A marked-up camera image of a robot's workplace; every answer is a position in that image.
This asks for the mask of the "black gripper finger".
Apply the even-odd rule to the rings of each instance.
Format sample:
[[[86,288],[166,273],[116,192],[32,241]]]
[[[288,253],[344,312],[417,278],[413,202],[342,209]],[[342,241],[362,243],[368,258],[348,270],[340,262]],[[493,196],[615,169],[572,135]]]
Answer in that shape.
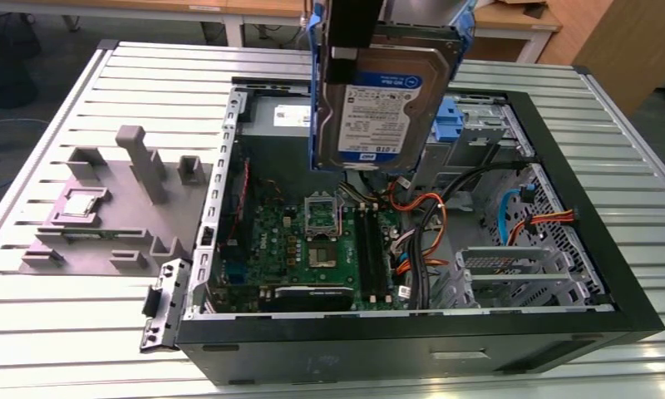
[[[378,20],[378,2],[326,2],[324,29],[324,82],[352,83],[358,55],[372,42]]]

